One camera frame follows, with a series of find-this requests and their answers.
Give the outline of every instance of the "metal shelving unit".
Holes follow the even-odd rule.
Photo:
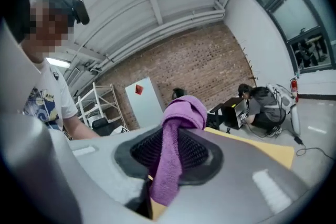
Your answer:
[[[109,102],[103,98],[108,93],[112,93],[114,102]],[[93,104],[93,108],[86,109],[89,105]],[[109,123],[120,120],[123,123],[123,126],[127,128],[125,120],[120,111],[118,101],[114,92],[113,85],[110,84],[108,86],[97,86],[94,82],[92,83],[92,89],[85,94],[83,97],[78,97],[78,102],[76,103],[76,107],[80,109],[81,115],[78,117],[79,119],[83,119],[84,124],[89,126],[88,118],[97,114],[103,118],[104,113],[103,110],[113,107],[118,110],[119,116],[114,119],[107,119]]]

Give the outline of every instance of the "red sign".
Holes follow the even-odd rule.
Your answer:
[[[138,95],[141,95],[143,90],[143,87],[140,85],[135,85],[135,93],[137,93]]]

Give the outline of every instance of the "air vent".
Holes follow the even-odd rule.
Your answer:
[[[67,79],[67,85],[70,87],[74,84],[76,81],[76,78],[78,77],[80,71],[77,67],[71,72],[70,76]]]

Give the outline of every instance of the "fluorescent light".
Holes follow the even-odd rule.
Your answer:
[[[69,62],[65,62],[65,61],[61,61],[61,60],[57,60],[53,58],[47,58],[47,61],[53,66],[64,67],[64,68],[70,67]]]

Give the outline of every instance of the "red fire extinguisher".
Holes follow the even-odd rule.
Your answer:
[[[290,90],[292,92],[292,95],[295,97],[296,102],[299,101],[299,94],[298,94],[298,81],[296,78],[292,78],[290,80]]]

